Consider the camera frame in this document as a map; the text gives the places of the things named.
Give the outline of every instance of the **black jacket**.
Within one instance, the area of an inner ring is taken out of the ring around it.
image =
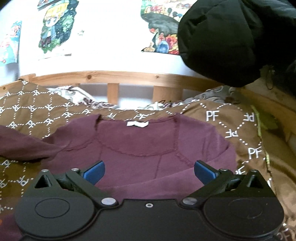
[[[273,65],[296,93],[296,8],[286,0],[198,0],[180,21],[184,63],[234,87]]]

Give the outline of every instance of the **colorful illustration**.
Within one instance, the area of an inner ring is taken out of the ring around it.
[[[44,5],[49,4],[49,3],[53,2],[53,1],[54,1],[54,0],[39,0],[39,3],[38,3],[38,5],[37,5],[37,8],[41,8],[41,7],[43,7]]]
[[[179,54],[178,25],[196,0],[142,0],[141,17],[154,35],[143,52]]]
[[[1,42],[0,66],[17,62],[21,27],[22,21],[15,22],[12,25],[9,34],[7,34]]]
[[[77,0],[60,0],[46,11],[39,42],[44,53],[69,39],[78,3]]]

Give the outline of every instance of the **screw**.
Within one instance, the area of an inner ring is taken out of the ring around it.
[[[153,207],[153,204],[152,203],[147,203],[145,206],[148,207],[148,208],[151,208],[151,207]]]
[[[186,205],[193,205],[197,203],[197,200],[194,197],[186,197],[182,202]]]
[[[101,203],[104,205],[111,206],[116,203],[116,199],[114,199],[112,197],[106,197],[106,198],[102,199]]]

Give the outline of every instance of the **blonde cartoon character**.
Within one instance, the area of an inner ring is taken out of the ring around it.
[[[69,0],[61,0],[53,4],[46,12],[44,16],[45,29],[41,34],[41,46],[45,47],[49,45],[52,40],[57,36],[55,30],[55,24],[61,19],[61,17],[68,11],[67,6]]]

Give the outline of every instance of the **maroon shirt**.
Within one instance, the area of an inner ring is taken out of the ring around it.
[[[194,175],[196,160],[217,169],[236,169],[234,148],[214,126],[180,114],[150,120],[143,128],[90,115],[43,140],[0,126],[0,156],[17,161],[42,158],[42,168],[53,174],[103,160],[106,173],[96,187],[119,201],[189,195],[202,187]],[[12,220],[0,226],[0,240],[16,240]]]

